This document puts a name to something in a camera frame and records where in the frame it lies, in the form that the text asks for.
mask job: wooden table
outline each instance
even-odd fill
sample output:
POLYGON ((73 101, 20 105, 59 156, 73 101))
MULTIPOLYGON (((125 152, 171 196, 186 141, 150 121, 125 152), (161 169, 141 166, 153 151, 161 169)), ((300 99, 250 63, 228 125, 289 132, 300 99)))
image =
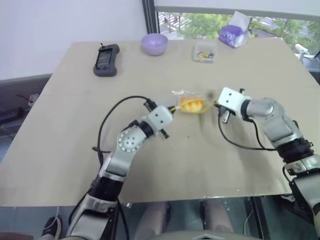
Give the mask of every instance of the wooden table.
MULTIPOLYGON (((98 42, 74 43, 17 133, 0 165, 1 206, 74 205, 90 187, 99 161, 91 150, 110 108, 129 95, 172 104, 181 88, 219 96, 223 87, 245 88, 253 98, 272 97, 297 120, 305 138, 320 150, 320 89, 279 38, 254 38, 232 49, 217 42, 213 64, 192 61, 194 40, 169 41, 162 56, 148 56, 138 41, 117 42, 115 77, 93 73, 98 42)), ((123 103, 103 131, 103 149, 147 113, 139 99, 123 103)), ((120 199, 152 202, 289 193, 276 152, 239 149, 217 128, 217 112, 177 112, 170 138, 148 140, 137 153, 120 199)), ((257 146, 253 127, 232 117, 224 126, 237 143, 257 146)), ((268 141, 261 133, 266 146, 268 141)))

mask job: silver robot arm segment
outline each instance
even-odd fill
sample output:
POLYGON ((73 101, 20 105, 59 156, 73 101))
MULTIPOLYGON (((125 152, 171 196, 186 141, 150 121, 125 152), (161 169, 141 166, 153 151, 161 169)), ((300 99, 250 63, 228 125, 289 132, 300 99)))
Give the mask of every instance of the silver robot arm segment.
POLYGON ((173 120, 168 108, 153 104, 151 112, 140 123, 118 135, 114 152, 103 161, 91 188, 74 213, 67 237, 111 238, 117 199, 136 153, 148 138, 164 132, 163 128, 173 120))
POLYGON ((251 99, 225 87, 217 100, 238 118, 251 118, 261 125, 265 135, 286 163, 290 183, 298 203, 308 206, 314 215, 314 225, 320 236, 320 156, 304 139, 298 124, 286 116, 284 108, 272 98, 251 99))

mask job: purple tissue box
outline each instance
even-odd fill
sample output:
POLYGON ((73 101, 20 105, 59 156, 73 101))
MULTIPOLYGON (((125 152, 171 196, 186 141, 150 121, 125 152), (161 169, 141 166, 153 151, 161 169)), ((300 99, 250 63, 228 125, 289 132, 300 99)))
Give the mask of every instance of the purple tissue box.
POLYGON ((248 41, 249 35, 247 31, 243 31, 241 27, 235 25, 224 26, 219 34, 219 40, 232 48, 238 48, 248 41))

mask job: white wall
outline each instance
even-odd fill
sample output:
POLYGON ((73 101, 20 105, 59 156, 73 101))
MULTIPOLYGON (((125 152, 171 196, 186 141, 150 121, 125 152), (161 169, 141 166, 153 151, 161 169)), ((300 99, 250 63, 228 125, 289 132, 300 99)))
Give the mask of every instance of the white wall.
POLYGON ((72 42, 145 34, 141 0, 0 0, 0 80, 52 73, 72 42))
POLYGON ((154 0, 154 5, 242 9, 320 16, 320 0, 154 0))

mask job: small plastic box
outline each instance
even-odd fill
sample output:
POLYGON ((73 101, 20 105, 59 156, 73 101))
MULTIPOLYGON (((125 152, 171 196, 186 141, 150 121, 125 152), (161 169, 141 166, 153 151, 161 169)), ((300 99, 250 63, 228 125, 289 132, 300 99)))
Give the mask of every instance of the small plastic box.
POLYGON ((197 41, 194 47, 193 59, 198 63, 212 64, 217 55, 217 44, 210 41, 197 41))

